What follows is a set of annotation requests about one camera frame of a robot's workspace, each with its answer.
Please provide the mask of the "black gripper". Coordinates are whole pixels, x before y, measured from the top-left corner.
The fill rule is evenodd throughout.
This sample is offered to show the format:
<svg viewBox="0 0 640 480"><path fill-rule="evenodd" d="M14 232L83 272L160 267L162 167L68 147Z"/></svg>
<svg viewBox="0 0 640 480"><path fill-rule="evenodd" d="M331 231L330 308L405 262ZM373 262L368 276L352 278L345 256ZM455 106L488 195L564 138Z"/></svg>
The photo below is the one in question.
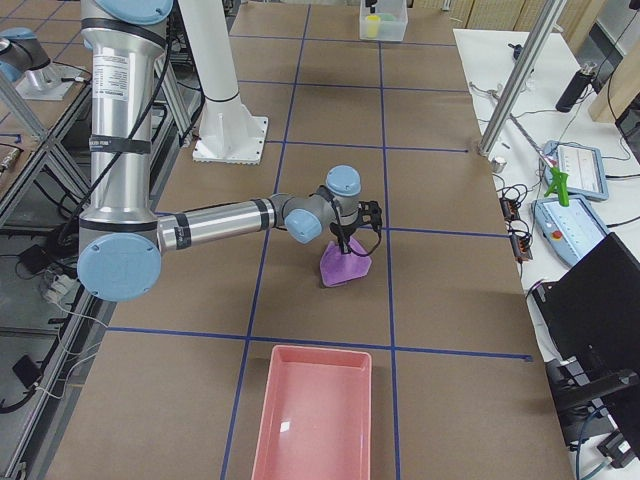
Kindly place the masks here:
<svg viewBox="0 0 640 480"><path fill-rule="evenodd" d="M359 228L362 228L367 224L368 222L364 220L362 214L358 214L356 220L347 225L339 222L332 222L330 224L330 231L336 236L340 251L343 255L349 254L348 241L351 236L354 235Z"/></svg>

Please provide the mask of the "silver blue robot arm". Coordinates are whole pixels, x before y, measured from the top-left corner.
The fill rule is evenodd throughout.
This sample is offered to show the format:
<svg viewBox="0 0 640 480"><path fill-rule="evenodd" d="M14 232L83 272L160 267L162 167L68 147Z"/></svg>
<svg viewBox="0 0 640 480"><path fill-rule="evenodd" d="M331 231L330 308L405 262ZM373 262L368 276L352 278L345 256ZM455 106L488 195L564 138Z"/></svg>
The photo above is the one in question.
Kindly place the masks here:
<svg viewBox="0 0 640 480"><path fill-rule="evenodd" d="M242 103L222 5L217 1L85 1L82 33L93 52L91 197L79 217L77 273L92 295L111 302L146 294L169 250L266 231L287 231L308 243L330 230L323 282L364 276L369 253L355 240L379 226L377 208L360 198L359 173L332 168L306 197L265 199L156 215L149 204L149 110L168 72L168 20L181 13L204 96L198 161L256 164L268 128Z"/></svg>

